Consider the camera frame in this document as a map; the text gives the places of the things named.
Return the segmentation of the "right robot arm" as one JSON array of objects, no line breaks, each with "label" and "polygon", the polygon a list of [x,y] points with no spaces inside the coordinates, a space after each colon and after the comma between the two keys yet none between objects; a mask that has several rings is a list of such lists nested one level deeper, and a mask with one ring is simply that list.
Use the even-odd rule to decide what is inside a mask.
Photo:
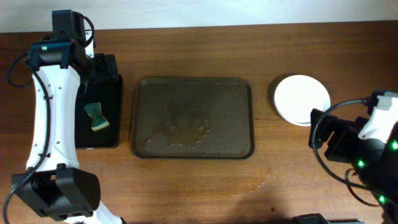
[{"label": "right robot arm", "polygon": [[[366,106],[368,118],[348,121],[332,115],[352,104]],[[310,125],[308,145],[323,170],[349,192],[371,192],[383,222],[397,223],[397,93],[374,91],[326,111],[312,109]]]}]

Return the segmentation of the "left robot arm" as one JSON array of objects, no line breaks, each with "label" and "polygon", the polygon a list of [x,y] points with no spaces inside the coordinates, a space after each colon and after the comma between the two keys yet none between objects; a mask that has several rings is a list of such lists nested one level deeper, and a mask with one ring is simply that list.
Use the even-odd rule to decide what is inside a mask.
[{"label": "left robot arm", "polygon": [[80,169],[75,147],[75,106],[84,82],[118,74],[113,55],[88,55],[93,35],[55,32],[32,44],[26,64],[35,94],[34,138],[26,172],[12,177],[17,195],[38,216],[66,223],[124,223],[101,201],[96,175]]}]

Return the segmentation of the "white plate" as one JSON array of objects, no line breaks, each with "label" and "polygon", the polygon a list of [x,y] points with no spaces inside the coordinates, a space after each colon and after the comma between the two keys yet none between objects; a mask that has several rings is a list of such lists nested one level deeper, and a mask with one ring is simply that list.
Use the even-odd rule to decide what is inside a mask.
[{"label": "white plate", "polygon": [[304,122],[310,121],[312,109],[326,111],[331,100],[324,85],[315,78],[291,75],[276,86],[274,106],[280,116]]},{"label": "white plate", "polygon": [[311,125],[311,122],[310,121],[304,121],[304,122],[301,122],[301,121],[296,121],[296,120],[294,120],[294,119],[292,119],[292,118],[289,118],[289,117],[286,117],[286,116],[281,116],[284,120],[286,120],[287,122],[289,122],[289,123],[291,123],[291,124],[294,124],[294,125],[296,125],[296,126],[310,126]]}]

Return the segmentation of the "green yellow sponge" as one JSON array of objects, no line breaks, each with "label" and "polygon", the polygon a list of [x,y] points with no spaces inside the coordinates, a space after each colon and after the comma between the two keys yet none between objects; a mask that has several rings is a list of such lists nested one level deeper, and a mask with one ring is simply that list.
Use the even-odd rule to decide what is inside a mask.
[{"label": "green yellow sponge", "polygon": [[109,121],[103,115],[100,102],[87,104],[84,106],[84,110],[91,118],[91,129],[94,132],[100,131],[110,126]]}]

